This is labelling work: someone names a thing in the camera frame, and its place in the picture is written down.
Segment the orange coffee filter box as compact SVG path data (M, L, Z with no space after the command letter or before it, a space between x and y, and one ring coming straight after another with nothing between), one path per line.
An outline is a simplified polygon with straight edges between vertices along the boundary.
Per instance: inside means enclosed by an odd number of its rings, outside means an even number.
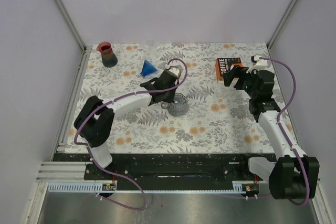
M233 66L242 66L241 59L239 57L231 58L217 58L215 63L216 76L218 81L224 81L224 74L229 72Z

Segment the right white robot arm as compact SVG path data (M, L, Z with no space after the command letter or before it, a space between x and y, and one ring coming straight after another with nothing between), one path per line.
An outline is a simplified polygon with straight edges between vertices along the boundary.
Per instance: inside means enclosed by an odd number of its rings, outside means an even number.
M250 180L257 175L266 181L274 199L287 199L295 205L302 200L306 204L315 196L320 165L316 157L309 157L294 142L282 125L280 107L272 98L274 73L233 66L223 78L227 87L237 79L234 88L249 95L249 111L266 133L276 156L274 163L264 157L251 157L239 166L240 176Z

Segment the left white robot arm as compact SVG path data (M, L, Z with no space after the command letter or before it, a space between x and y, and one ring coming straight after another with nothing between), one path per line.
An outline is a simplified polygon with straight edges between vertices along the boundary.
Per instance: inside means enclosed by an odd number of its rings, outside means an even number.
M140 84L140 89L104 102L97 96L90 97L74 122L79 136L85 139L85 145L98 164L96 174L109 179L114 173L112 156L107 146L113 120L135 109L161 102L172 102L181 72L178 67L165 69L158 78Z

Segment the blue cone dripper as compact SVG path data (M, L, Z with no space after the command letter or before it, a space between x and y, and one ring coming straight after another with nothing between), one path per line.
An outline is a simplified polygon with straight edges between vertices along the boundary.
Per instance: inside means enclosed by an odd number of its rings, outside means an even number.
M152 63L150 63L148 60L144 60L140 75L142 77L146 77L153 73L156 73L157 71L157 68Z

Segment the clear glass carafe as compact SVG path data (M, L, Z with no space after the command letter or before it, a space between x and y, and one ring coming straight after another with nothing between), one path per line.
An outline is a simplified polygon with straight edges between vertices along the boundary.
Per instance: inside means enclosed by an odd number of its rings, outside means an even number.
M171 116L184 116L189 110L189 100L181 93L176 93L172 102L161 102L161 108L167 110Z

